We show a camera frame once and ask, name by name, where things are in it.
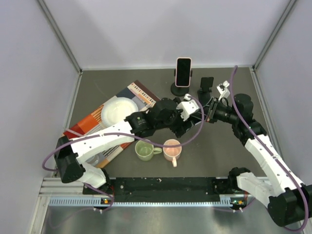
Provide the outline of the black folding phone stand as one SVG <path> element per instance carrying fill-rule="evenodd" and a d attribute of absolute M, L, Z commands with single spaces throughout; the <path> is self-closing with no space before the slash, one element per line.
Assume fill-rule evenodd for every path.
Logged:
<path fill-rule="evenodd" d="M 214 77 L 201 78 L 200 89 L 197 91 L 197 96 L 200 103 L 204 98 L 211 98 L 213 82 Z"/>

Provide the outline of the black round-base phone stand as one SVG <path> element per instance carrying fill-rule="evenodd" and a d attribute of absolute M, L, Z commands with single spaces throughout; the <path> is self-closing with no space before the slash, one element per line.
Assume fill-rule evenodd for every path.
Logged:
<path fill-rule="evenodd" d="M 193 75 L 193 70 L 191 69 L 190 71 L 190 83 L 191 83 L 191 77 Z M 189 92 L 189 87 L 177 87 L 176 86 L 176 81 L 174 81 L 171 84 L 171 93 L 177 97 L 182 97 L 185 94 L 187 94 Z"/>

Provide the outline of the pink case smartphone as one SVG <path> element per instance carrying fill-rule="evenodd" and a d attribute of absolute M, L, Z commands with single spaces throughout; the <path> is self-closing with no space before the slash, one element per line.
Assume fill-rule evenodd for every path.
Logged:
<path fill-rule="evenodd" d="M 192 59 L 179 57 L 176 61 L 175 85 L 177 87 L 189 87 L 191 80 Z"/>

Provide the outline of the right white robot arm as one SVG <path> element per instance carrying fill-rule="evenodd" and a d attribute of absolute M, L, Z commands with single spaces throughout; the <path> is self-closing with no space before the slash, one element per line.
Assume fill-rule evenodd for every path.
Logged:
<path fill-rule="evenodd" d="M 269 183 L 263 182 L 245 168 L 234 168 L 228 176 L 229 190 L 250 193 L 267 208 L 277 226 L 286 227 L 301 221 L 299 230 L 303 230 L 312 216 L 312 187 L 305 185 L 275 150 L 265 129 L 254 119 L 250 96 L 237 94 L 232 97 L 232 105 L 225 97 L 212 97 L 202 104 L 206 121 L 230 124 L 234 135 L 269 180 Z"/>

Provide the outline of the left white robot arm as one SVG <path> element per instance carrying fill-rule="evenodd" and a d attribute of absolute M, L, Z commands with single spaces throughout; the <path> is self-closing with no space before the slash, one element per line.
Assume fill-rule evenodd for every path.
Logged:
<path fill-rule="evenodd" d="M 111 182 L 107 173 L 87 163 L 88 159 L 123 143 L 143 140 L 165 128 L 180 137 L 187 131 L 189 117 L 201 108 L 191 96 L 185 96 L 183 101 L 163 98 L 153 107 L 134 112 L 104 130 L 74 139 L 62 136 L 52 153 L 62 183 L 79 181 L 91 185 L 99 193 L 108 192 Z"/>

